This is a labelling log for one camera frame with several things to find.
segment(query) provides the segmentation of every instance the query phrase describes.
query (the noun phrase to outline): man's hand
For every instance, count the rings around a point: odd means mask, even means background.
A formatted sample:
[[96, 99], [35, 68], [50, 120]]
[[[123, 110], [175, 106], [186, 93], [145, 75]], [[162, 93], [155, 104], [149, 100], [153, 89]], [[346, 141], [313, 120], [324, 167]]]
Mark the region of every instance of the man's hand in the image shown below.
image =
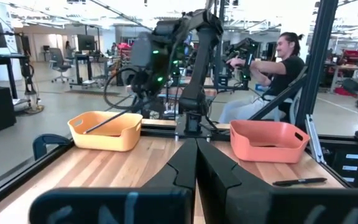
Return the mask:
[[235, 57], [228, 60], [226, 63], [232, 66], [233, 68], [238, 68], [240, 66], [244, 66], [246, 64], [246, 61], [241, 58]]

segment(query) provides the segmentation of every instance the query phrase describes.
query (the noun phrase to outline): orange basket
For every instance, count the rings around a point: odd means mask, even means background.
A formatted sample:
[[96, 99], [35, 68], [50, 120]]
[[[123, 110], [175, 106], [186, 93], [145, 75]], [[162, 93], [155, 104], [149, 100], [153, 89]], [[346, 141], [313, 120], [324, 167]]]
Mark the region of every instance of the orange basket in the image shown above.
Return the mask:
[[297, 163], [309, 139], [299, 128], [284, 122], [230, 122], [231, 147], [243, 161]]
[[118, 113], [90, 111], [69, 120], [68, 127], [77, 147], [110, 151], [129, 151], [140, 139], [142, 115], [126, 113], [94, 131], [86, 130]]

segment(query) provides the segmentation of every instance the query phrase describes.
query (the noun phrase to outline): floor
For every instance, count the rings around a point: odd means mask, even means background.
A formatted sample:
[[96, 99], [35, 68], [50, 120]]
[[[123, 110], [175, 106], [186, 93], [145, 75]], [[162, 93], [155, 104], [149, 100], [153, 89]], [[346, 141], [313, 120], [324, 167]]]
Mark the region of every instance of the floor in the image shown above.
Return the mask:
[[[67, 93], [70, 90], [68, 83], [52, 83], [51, 79], [59, 74], [50, 69], [47, 63], [35, 63], [34, 67], [33, 81], [36, 82], [41, 98], [40, 104], [44, 105], [45, 109], [33, 116], [17, 117], [17, 123], [13, 127], [0, 131], [0, 176], [11, 169], [20, 167], [18, 164], [32, 157], [32, 141], [38, 135], [45, 133], [68, 135], [70, 131], [67, 121], [69, 119], [85, 111], [108, 108], [100, 95]], [[87, 80], [84, 65], [81, 65], [80, 73], [84, 80]], [[93, 73], [100, 75], [102, 72], [98, 66], [94, 66]], [[67, 71], [65, 75], [74, 78], [75, 68]], [[24, 96], [24, 84], [22, 82], [16, 84], [18, 95]], [[9, 86], [9, 84], [0, 82], [0, 86]], [[114, 103], [128, 96], [124, 87], [114, 86], [109, 91], [117, 93], [117, 96], [111, 97]], [[246, 94], [251, 93], [250, 91], [237, 91], [234, 94], [219, 94], [213, 103], [211, 119], [218, 120], [226, 102], [242, 98]], [[129, 103], [131, 103], [131, 98], [124, 100], [122, 105]], [[352, 136], [358, 130], [358, 114], [354, 108], [354, 99], [350, 97], [319, 93], [313, 117], [319, 134]]]

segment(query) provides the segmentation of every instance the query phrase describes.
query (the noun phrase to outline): wooden tabletop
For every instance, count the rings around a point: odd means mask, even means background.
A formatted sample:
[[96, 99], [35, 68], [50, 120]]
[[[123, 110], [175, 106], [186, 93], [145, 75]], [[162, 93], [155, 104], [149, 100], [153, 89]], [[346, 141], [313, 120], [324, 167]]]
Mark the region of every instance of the wooden tabletop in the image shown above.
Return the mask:
[[[189, 83], [189, 82], [190, 82], [190, 78], [191, 78], [191, 77], [185, 77], [185, 83]], [[204, 85], [214, 85], [214, 83], [213, 83], [213, 81], [212, 81], [211, 78], [206, 78], [206, 79], [205, 79], [205, 82], [204, 82]], [[126, 90], [127, 90], [128, 93], [130, 93], [130, 92], [132, 91], [132, 90], [131, 90], [131, 86], [130, 86], [130, 85], [126, 86]], [[163, 88], [163, 89], [162, 89], [162, 93], [165, 94], [165, 91], [166, 91], [165, 88]], [[176, 93], [177, 93], [178, 96], [180, 96], [181, 93], [182, 93], [182, 91], [183, 91], [183, 88], [179, 88], [179, 89], [178, 89], [178, 87], [173, 86], [173, 87], [170, 87], [170, 88], [168, 89], [168, 94], [170, 94], [170, 95], [176, 95]], [[206, 89], [204, 89], [204, 91], [205, 91], [205, 95], [206, 95], [206, 96], [216, 96], [216, 95], [218, 94], [215, 89], [206, 88]]]
[[338, 68], [340, 70], [358, 70], [357, 65], [338, 65], [335, 68]]
[[[174, 121], [144, 120], [144, 123], [175, 125]], [[228, 128], [228, 124], [220, 124], [219, 127]], [[183, 141], [175, 142], [170, 138], [141, 137], [129, 152], [74, 147], [0, 202], [0, 223], [28, 223], [28, 212], [34, 199], [56, 187], [140, 187], [165, 165], [182, 144]], [[306, 153], [298, 164], [244, 162], [235, 157], [229, 142], [213, 144], [269, 184], [278, 180], [325, 177], [328, 179], [325, 184], [307, 187], [343, 187]], [[205, 223], [198, 193], [195, 223]]]

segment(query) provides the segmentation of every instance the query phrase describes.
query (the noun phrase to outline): black marker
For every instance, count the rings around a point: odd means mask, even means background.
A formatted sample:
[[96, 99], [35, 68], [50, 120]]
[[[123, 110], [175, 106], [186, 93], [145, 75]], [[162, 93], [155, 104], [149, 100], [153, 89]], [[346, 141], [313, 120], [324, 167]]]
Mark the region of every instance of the black marker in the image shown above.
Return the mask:
[[299, 179], [299, 180], [284, 180], [284, 181], [276, 181], [273, 183], [274, 186], [279, 187], [289, 187], [295, 184], [315, 184], [325, 182], [327, 178], [309, 178], [309, 179]]

